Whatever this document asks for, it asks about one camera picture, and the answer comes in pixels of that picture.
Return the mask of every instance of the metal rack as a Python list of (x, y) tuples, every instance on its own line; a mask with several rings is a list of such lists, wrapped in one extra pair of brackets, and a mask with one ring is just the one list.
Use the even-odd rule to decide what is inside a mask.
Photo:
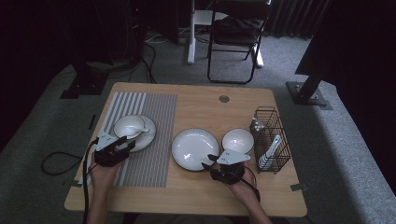
[(276, 109), (259, 106), (250, 124), (250, 132), (254, 138), (254, 154), (258, 173), (275, 172), (276, 174), (279, 172), (291, 155)]

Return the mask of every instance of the bowl on plate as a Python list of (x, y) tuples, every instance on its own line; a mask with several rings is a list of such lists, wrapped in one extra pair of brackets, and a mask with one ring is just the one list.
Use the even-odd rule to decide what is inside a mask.
[(135, 129), (144, 129), (145, 121), (138, 115), (127, 115), (117, 120), (114, 124), (114, 134), (121, 138), (126, 136), (127, 139), (136, 138), (142, 132), (136, 132)]
[(222, 146), (225, 149), (230, 149), (245, 154), (250, 154), (253, 146), (253, 135), (245, 129), (232, 129), (224, 134), (222, 138)]
[(207, 155), (219, 155), (219, 143), (215, 136), (203, 129), (187, 129), (172, 142), (172, 156), (186, 170), (202, 171), (202, 163), (212, 165)]

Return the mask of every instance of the gray carpet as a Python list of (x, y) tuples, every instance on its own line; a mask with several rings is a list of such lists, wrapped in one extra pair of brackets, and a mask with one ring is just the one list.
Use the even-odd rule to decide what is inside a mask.
[[(206, 78), (204, 42), (197, 41), (195, 64), (187, 64), (188, 38), (175, 45), (163, 39), (149, 43), (156, 50), (152, 74), (157, 83), (211, 85)], [(319, 89), (332, 110), (295, 105), (287, 81), (305, 81), (294, 75), (309, 41), (290, 37), (264, 37), (264, 67), (257, 69), (245, 88), (266, 88), (274, 92), (297, 174), (307, 185), (304, 197), (307, 216), (314, 223), (396, 223), (396, 199), (355, 123), (337, 95), (336, 88), (321, 82)], [(151, 48), (144, 47), (150, 63)], [(215, 56), (214, 74), (238, 78), (249, 73), (250, 61)], [(93, 63), (106, 68), (106, 65)], [(64, 175), (45, 175), (40, 163), (53, 151), (79, 156), (88, 145), (111, 86), (116, 82), (147, 82), (143, 63), (135, 70), (110, 74), (101, 95), (81, 95), (75, 100), (60, 99), (76, 75), (67, 66), (49, 84), (30, 116), (0, 154), (0, 223), (81, 223), (82, 212), (64, 209), (64, 200), (77, 168)], [(62, 170), (75, 160), (52, 158), (47, 168)], [(122, 223), (123, 214), (109, 213), (108, 223)], [(288, 217), (290, 223), (310, 223), (305, 217)]]

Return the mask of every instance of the chair backrest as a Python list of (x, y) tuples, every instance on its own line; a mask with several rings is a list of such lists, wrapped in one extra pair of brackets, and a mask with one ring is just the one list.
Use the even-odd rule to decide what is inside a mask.
[(215, 0), (213, 10), (240, 20), (266, 21), (271, 13), (266, 0)]

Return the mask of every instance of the gray placemat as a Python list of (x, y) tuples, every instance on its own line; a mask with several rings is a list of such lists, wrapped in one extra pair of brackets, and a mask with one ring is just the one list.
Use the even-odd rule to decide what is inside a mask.
[(131, 153), (121, 166), (115, 186), (166, 187), (176, 104), (176, 94), (115, 92), (101, 131), (111, 133), (116, 121), (126, 115), (144, 115), (156, 126), (154, 140)]

